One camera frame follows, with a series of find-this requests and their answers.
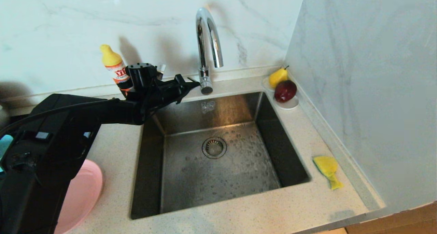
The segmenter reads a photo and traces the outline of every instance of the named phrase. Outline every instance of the faucet spout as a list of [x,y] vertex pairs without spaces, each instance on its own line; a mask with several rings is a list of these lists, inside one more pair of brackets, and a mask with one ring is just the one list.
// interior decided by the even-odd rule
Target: faucet spout
[[212,83],[211,78],[209,77],[209,67],[206,64],[205,57],[205,40],[203,38],[203,31],[205,29],[208,32],[211,44],[214,66],[216,68],[223,67],[222,49],[220,47],[219,35],[217,33],[214,19],[206,8],[200,8],[196,13],[196,33],[200,58],[199,78],[202,94],[208,95],[212,92]]

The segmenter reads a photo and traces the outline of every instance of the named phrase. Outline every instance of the marble backsplash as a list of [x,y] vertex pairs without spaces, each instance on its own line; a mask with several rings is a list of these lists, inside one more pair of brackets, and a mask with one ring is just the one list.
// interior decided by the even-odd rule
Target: marble backsplash
[[286,64],[386,201],[436,200],[436,0],[304,0]]
[[195,74],[195,15],[206,4],[223,49],[224,67],[213,71],[278,65],[301,1],[0,0],[0,100],[112,84],[100,61],[103,43],[127,64]]

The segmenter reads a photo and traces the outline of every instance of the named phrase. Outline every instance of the red apple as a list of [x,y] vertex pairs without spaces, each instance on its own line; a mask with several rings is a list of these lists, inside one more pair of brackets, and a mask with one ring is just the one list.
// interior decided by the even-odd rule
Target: red apple
[[286,102],[292,99],[297,92],[298,88],[291,80],[280,82],[274,90],[274,98],[278,102]]

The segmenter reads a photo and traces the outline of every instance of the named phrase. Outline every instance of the drain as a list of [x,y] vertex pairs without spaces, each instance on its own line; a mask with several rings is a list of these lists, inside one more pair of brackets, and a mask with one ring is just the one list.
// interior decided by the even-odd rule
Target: drain
[[222,157],[226,153],[226,142],[220,137],[210,137],[203,142],[202,152],[211,159]]

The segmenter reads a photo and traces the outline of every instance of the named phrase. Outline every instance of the sink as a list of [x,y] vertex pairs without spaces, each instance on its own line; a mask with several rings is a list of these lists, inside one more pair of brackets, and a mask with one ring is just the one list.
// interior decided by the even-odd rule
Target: sink
[[264,92],[171,104],[144,124],[131,218],[308,181]]

